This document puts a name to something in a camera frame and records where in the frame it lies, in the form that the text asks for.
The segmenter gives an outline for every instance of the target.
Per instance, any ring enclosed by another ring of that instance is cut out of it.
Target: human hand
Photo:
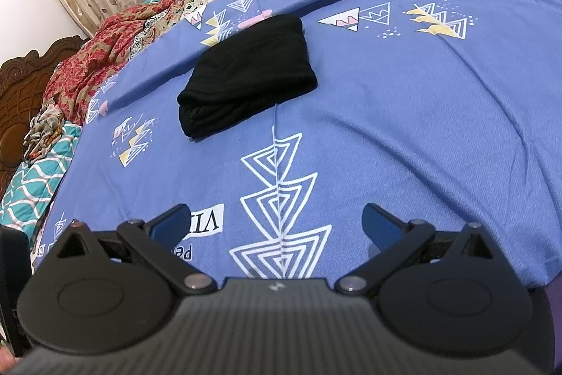
[[[19,361],[19,358],[13,357],[7,346],[0,346],[0,372],[10,370]]]

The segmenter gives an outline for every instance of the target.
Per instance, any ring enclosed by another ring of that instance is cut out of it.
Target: folded fabric
[[[0,224],[25,232],[30,247],[72,161],[81,132],[81,126],[67,121],[61,138],[43,158],[31,166],[20,164],[0,201]]]
[[[47,156],[61,138],[64,123],[65,115],[54,100],[44,102],[39,113],[29,123],[29,132],[24,137],[23,161],[28,166]]]
[[[203,138],[316,86],[300,18],[279,15],[201,55],[178,96],[179,120],[186,136]]]

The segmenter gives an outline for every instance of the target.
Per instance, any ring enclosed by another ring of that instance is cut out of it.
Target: crumpled cloth
[[[34,161],[47,156],[63,135],[64,123],[65,115],[54,99],[45,101],[39,113],[29,123],[29,132],[24,137],[23,162],[30,166]]]
[[[202,139],[317,85],[301,19],[270,17],[203,52],[178,95],[179,121]]]

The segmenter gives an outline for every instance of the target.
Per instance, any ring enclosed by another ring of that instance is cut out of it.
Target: pink shape print
[[[356,24],[357,24],[357,18],[354,17],[347,17],[347,21],[343,21],[340,19],[335,21],[336,26],[353,26]]]
[[[246,21],[243,21],[241,23],[238,23],[238,29],[243,30],[249,28],[250,26],[255,25],[256,23],[259,23],[260,21],[269,18],[270,16],[272,16],[272,11],[263,11],[255,17],[247,19]]]
[[[191,18],[191,24],[195,26],[197,23],[201,23],[201,15],[198,13],[195,18]]]
[[[101,116],[105,116],[107,114],[107,110],[109,109],[109,107],[107,106],[107,101],[104,101],[98,108],[98,113]]]

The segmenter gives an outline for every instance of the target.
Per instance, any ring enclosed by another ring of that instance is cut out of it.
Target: white wall
[[[0,0],[0,64],[74,35],[86,37],[58,0]]]

